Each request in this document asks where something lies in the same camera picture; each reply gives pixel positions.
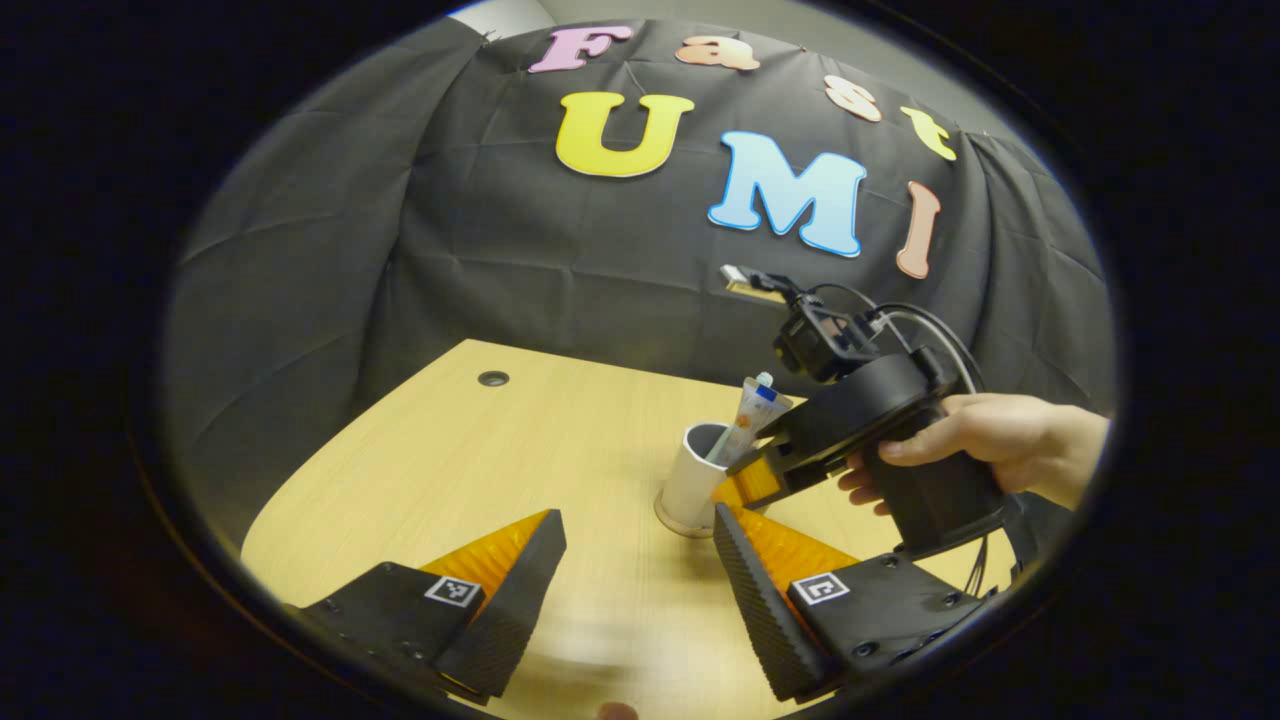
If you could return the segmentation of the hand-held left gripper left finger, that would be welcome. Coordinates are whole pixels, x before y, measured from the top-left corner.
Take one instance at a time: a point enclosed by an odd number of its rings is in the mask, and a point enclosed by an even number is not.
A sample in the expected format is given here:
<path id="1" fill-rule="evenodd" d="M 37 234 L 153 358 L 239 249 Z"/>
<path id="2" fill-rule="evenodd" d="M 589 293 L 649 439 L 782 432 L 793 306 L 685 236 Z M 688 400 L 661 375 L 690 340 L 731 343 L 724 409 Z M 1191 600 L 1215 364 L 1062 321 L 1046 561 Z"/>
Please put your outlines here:
<path id="1" fill-rule="evenodd" d="M 421 568 L 384 561 L 287 611 L 394 679 L 476 705 L 504 694 L 567 548 L 559 510 Z"/>

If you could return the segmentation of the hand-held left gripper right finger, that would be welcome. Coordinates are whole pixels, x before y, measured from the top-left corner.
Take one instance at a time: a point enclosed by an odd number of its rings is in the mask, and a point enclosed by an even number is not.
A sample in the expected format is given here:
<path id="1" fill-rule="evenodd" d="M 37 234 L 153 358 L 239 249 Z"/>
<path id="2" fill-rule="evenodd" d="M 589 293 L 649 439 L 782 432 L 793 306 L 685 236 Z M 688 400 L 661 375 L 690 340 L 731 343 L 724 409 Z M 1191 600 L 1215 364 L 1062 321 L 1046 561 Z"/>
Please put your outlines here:
<path id="1" fill-rule="evenodd" d="M 740 506 L 716 505 L 713 541 L 777 700 L 887 676 L 984 605 L 901 553 L 856 560 Z"/>

